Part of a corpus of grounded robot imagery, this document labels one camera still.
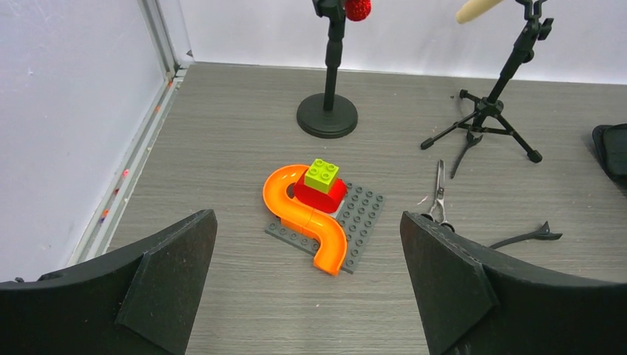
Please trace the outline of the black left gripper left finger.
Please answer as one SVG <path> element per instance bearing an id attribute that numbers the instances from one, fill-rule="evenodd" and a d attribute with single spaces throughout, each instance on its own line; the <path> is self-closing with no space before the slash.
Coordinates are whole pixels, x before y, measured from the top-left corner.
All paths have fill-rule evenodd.
<path id="1" fill-rule="evenodd" d="M 217 234 L 200 210 L 32 282 L 1 284 L 3 354 L 184 354 Z"/>

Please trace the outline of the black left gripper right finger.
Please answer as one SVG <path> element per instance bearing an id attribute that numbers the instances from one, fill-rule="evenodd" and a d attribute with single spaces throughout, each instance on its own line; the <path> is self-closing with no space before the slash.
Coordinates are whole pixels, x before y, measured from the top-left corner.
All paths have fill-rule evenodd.
<path id="1" fill-rule="evenodd" d="M 400 222 L 431 354 L 624 354 L 626 285 L 553 271 L 413 212 Z"/>

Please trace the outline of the black tool pouch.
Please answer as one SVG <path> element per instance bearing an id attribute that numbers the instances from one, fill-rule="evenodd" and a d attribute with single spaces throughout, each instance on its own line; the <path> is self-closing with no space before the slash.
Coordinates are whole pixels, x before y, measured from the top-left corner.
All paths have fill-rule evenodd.
<path id="1" fill-rule="evenodd" d="M 626 124 L 596 126 L 592 140 L 603 171 L 626 189 Z"/>

